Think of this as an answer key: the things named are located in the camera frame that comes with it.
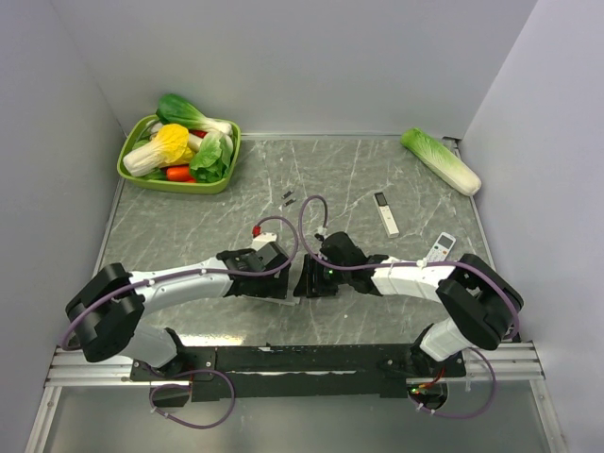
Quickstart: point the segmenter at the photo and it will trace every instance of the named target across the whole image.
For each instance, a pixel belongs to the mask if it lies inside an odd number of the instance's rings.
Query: table
[[[296,202],[282,208],[294,190]],[[388,239],[373,193],[384,192],[401,232]],[[204,260],[250,245],[261,217],[283,214],[295,225],[307,195],[329,203],[329,231],[346,231],[367,254],[423,258],[442,231],[457,238],[450,258],[470,252],[487,260],[469,198],[451,189],[397,140],[243,141],[230,185],[215,196],[159,193],[127,183],[115,213],[103,263],[127,270],[159,270]],[[322,220],[311,206],[308,235]],[[264,230],[291,250],[292,234],[277,222]],[[295,285],[303,253],[294,262]],[[337,297],[303,300],[295,307],[249,298],[191,301],[144,318],[171,327],[188,345],[412,343],[430,323],[446,318],[434,302],[375,297],[342,288]]]

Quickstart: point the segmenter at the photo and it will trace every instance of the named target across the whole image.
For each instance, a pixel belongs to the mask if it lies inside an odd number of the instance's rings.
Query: basket of vegetables
[[[156,114],[128,135],[117,171],[146,189],[219,193],[233,175],[240,145],[235,123],[207,118],[186,99],[166,94]]]

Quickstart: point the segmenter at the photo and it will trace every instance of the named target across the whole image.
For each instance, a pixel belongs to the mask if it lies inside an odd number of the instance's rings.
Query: black mounting plate
[[[212,368],[232,381],[238,398],[379,394],[407,397],[408,378],[434,378],[445,367],[447,378],[465,376],[461,353],[435,364],[429,373],[417,371],[412,344],[352,344],[305,346],[203,346],[184,348],[186,369]],[[146,367],[133,367],[133,381],[158,381]],[[167,380],[189,380],[189,377]],[[225,381],[199,374],[193,379],[192,401],[230,397]]]

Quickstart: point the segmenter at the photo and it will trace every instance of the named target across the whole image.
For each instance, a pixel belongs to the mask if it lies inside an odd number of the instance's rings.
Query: white wall
[[[64,308],[89,278],[124,139],[47,1],[0,14],[0,449],[25,449]]]
[[[51,0],[126,129],[167,91],[246,132],[460,137],[535,0]]]
[[[573,452],[604,448],[602,17],[599,0],[540,0],[462,141]]]

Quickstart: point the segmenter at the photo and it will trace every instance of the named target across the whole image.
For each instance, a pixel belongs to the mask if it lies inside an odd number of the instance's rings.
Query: remote control
[[[426,260],[428,262],[444,261],[453,248],[454,243],[455,238],[453,236],[448,233],[441,233],[432,248],[430,248]]]
[[[391,239],[397,237],[398,226],[396,226],[396,222],[394,221],[393,214],[390,211],[390,206],[388,206],[384,193],[374,193],[374,199],[376,200],[377,212],[379,212],[381,223],[384,224],[384,228],[386,228],[386,234]]]

